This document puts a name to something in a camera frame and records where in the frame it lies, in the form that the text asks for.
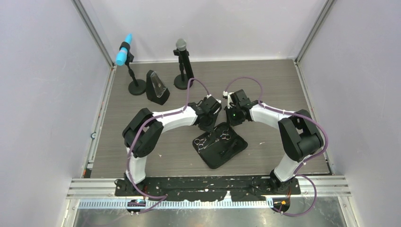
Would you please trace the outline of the silver scissors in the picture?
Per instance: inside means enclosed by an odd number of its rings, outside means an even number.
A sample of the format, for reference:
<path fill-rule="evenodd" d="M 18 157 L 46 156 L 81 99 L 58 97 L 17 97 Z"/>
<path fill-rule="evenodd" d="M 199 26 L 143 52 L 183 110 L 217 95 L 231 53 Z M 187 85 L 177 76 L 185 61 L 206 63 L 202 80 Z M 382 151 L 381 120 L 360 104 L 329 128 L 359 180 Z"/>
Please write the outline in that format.
<path fill-rule="evenodd" d="M 193 141 L 193 146 L 195 150 L 198 152 L 198 154 L 205 150 L 206 148 L 210 147 L 214 143 L 218 142 L 219 139 L 214 139 L 214 140 L 207 140 L 206 138 L 203 139 L 195 139 Z"/>
<path fill-rule="evenodd" d="M 221 140 L 230 140 L 231 135 L 228 133 L 228 131 L 223 131 L 222 134 L 220 135 Z"/>

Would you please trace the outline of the black hair clip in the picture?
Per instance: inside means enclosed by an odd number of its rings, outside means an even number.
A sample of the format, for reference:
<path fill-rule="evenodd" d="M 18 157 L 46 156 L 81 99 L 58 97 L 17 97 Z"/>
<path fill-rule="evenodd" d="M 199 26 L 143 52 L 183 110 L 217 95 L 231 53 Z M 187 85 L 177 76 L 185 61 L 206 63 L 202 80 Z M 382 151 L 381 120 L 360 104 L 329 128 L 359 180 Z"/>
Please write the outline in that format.
<path fill-rule="evenodd" d="M 220 153 L 221 157 L 228 157 L 235 153 L 235 146 L 238 139 L 234 139 L 232 142 L 228 143 L 225 150 Z"/>

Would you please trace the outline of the black zip tool case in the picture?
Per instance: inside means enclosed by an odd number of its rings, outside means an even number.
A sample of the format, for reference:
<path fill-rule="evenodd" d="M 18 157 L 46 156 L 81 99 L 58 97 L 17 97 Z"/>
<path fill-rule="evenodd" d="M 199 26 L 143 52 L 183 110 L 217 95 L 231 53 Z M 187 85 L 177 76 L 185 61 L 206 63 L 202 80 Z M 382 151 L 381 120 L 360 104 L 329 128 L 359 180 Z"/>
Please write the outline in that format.
<path fill-rule="evenodd" d="M 228 133 L 231 135 L 230 140 L 220 139 L 220 135 L 222 134 L 223 131 L 228 131 Z M 217 169 L 221 167 L 226 162 L 231 160 L 234 156 L 236 156 L 237 154 L 239 154 L 248 147 L 248 143 L 244 140 L 244 138 L 238 135 L 227 122 L 222 122 L 219 125 L 217 125 L 212 133 L 205 132 L 195 139 L 203 139 L 203 138 L 206 138 L 207 140 L 219 139 L 218 142 L 214 143 L 213 145 L 211 145 L 210 147 L 206 148 L 205 150 L 201 151 L 198 154 L 210 169 Z M 238 139 L 238 142 L 236 143 L 235 146 L 235 153 L 228 157 L 221 157 L 220 153 L 224 151 L 227 144 L 232 142 L 234 139 Z"/>

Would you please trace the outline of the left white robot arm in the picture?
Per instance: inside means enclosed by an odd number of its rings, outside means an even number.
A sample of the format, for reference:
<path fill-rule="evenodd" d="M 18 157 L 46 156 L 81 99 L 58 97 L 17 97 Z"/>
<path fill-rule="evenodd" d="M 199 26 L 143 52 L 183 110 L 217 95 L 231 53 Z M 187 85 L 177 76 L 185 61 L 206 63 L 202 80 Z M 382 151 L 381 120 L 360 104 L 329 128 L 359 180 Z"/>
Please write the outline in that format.
<path fill-rule="evenodd" d="M 210 132 L 221 109 L 221 100 L 212 95 L 170 111 L 141 109 L 122 131 L 127 149 L 127 190 L 134 196 L 144 192 L 147 156 L 156 147 L 161 134 L 184 126 L 198 126 L 202 131 Z"/>

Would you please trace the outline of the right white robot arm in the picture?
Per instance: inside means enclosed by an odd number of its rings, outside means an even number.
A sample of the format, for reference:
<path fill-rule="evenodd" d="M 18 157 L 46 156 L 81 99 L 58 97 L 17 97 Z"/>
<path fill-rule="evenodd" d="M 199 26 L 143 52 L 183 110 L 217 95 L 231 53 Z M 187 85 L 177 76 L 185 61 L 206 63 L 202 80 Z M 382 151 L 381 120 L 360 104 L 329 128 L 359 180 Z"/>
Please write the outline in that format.
<path fill-rule="evenodd" d="M 245 121 L 259 122 L 279 130 L 284 156 L 271 171 L 268 186 L 271 192 L 282 194 L 295 177 L 296 169 L 324 145 L 317 126 L 307 110 L 289 112 L 271 107 L 258 100 L 251 101 L 243 90 L 223 92 L 227 100 L 225 112 L 230 126 Z"/>

